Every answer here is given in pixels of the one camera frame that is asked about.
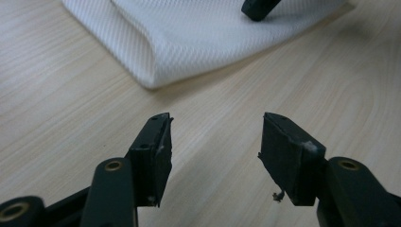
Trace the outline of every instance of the wood grain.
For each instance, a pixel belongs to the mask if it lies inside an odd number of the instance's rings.
[[[401,2],[349,4],[296,39],[150,91],[60,1],[1,1],[0,202],[77,192],[162,112],[175,118],[173,170],[140,226],[319,226],[316,207],[272,201],[278,188],[256,158],[264,112],[401,195]]]

